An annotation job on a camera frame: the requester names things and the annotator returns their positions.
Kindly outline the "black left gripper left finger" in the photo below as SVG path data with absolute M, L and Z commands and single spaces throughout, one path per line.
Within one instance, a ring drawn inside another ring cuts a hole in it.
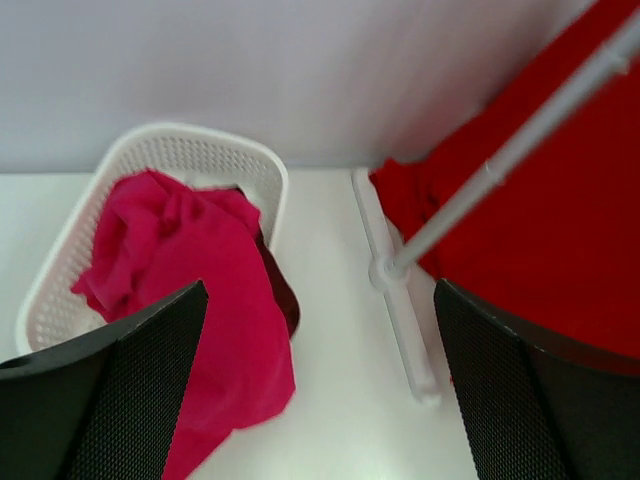
M 2 363 L 2 478 L 161 478 L 207 303 L 195 282 Z

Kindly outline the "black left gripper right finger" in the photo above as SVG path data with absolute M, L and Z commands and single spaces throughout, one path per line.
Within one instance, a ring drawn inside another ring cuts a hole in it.
M 481 479 L 636 479 L 639 361 L 503 311 L 449 280 L 438 328 Z

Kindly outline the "pink t shirt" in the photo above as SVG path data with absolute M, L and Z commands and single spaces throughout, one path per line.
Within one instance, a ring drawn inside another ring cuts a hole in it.
M 72 290 L 108 323 L 177 292 L 202 295 L 167 479 L 189 477 L 233 433 L 280 415 L 295 393 L 295 298 L 259 209 L 237 187 L 190 187 L 155 170 L 117 180 Z

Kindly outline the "dark maroon t shirt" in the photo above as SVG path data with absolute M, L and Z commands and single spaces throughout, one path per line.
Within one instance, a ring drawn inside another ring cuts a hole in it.
M 258 211 L 238 187 L 230 189 L 234 227 L 233 259 L 240 270 L 239 295 L 246 330 L 260 338 L 291 338 L 300 322 L 300 305 L 258 226 Z

